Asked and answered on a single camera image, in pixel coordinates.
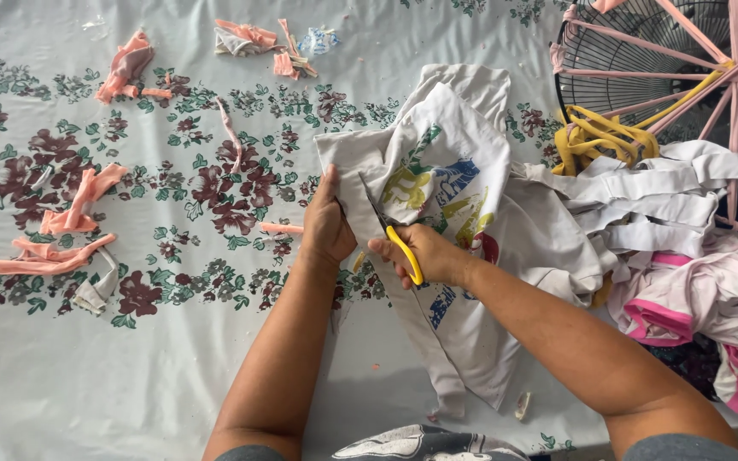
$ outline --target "hand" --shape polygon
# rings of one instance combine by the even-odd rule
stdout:
[[[400,239],[412,250],[421,267],[424,281],[445,283],[449,286],[466,286],[466,274],[472,263],[480,259],[474,257],[422,224],[395,226]],[[397,245],[387,239],[369,240],[369,249],[383,257],[383,262],[392,261],[404,289],[414,286],[408,274],[413,273],[412,264]]]
[[[355,235],[346,223],[334,191],[338,188],[338,170],[330,164],[321,176],[312,202],[303,214],[303,240],[301,250],[322,257],[335,268],[357,246]]]

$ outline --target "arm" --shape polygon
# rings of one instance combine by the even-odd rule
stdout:
[[[731,427],[699,392],[609,324],[469,255],[425,225],[396,231],[427,280],[471,291],[569,391],[603,416],[617,459],[645,437],[673,432],[736,446]],[[395,261],[404,288],[411,287],[399,248],[379,239],[369,247]]]
[[[355,237],[334,198],[333,166],[304,215],[301,248],[275,306],[235,376],[204,451],[213,461],[241,445],[301,459],[301,439],[321,366],[340,261]]]

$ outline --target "person's right hand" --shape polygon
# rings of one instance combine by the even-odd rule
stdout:
[[[466,273],[474,257],[452,245],[431,227],[422,224],[396,225],[400,239],[412,250],[421,267],[424,281],[445,283],[449,286],[465,286]],[[383,262],[392,261],[404,289],[414,286],[408,274],[413,273],[404,250],[387,239],[369,240],[369,249],[383,257]]]

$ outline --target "forearm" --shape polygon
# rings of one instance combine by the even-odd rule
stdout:
[[[634,420],[654,410],[676,412],[661,418],[662,432],[691,432],[721,441],[729,433],[732,437],[699,392],[635,341],[588,312],[477,261],[467,269],[466,289],[549,372],[606,418],[612,438],[626,432],[621,438],[634,440],[632,433],[639,429],[633,421],[612,427],[612,419]]]
[[[216,429],[301,437],[312,403],[338,267],[303,248],[221,407]]]

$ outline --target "table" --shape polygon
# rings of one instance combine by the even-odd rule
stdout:
[[[546,50],[566,6],[0,2],[0,258],[16,255],[10,241],[18,236],[63,248],[97,238],[44,236],[38,222],[46,208],[69,203],[84,169],[119,162],[130,170],[92,210],[102,233],[118,235],[109,249],[121,282],[105,314],[70,306],[78,284],[106,273],[100,257],[72,274],[0,277],[0,459],[200,456],[298,247],[297,238],[264,241],[256,222],[302,222],[320,175],[313,135],[383,128],[423,65],[477,63],[512,72],[507,136],[516,160],[550,165],[561,125]],[[274,76],[271,55],[213,54],[214,19],[280,34],[282,17],[299,37],[308,27],[336,29],[341,43],[311,60],[320,78]],[[157,53],[141,82],[155,87],[169,72],[176,96],[102,105],[94,90],[139,26]],[[217,95],[253,162],[238,176],[225,176],[217,156],[231,149]],[[64,174],[31,194],[30,174],[47,162],[66,165]],[[371,268],[340,280],[340,303],[352,309],[326,343],[305,440],[310,458],[427,423],[436,402]],[[533,398],[519,423],[511,413],[523,391]],[[498,413],[469,395],[464,420],[440,423],[532,453],[607,441],[600,416],[527,353],[504,402]]]

